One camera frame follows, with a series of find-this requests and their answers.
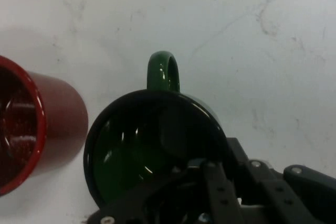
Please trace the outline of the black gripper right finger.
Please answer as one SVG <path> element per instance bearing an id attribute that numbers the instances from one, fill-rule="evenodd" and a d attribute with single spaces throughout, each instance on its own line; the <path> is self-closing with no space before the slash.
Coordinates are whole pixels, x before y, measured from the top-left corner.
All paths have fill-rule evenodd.
<path id="1" fill-rule="evenodd" d="M 263 205 L 278 223 L 335 223 L 335 178 L 303 165 L 282 173 L 249 159 L 236 138 L 228 138 L 237 196 L 244 205 Z"/>

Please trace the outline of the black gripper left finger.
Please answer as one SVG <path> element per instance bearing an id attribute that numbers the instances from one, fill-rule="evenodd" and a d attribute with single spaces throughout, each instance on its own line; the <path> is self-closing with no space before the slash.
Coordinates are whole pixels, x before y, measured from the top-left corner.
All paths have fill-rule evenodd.
<path id="1" fill-rule="evenodd" d="M 242 223 L 217 122 L 199 111 L 100 115 L 86 141 L 88 223 Z"/>

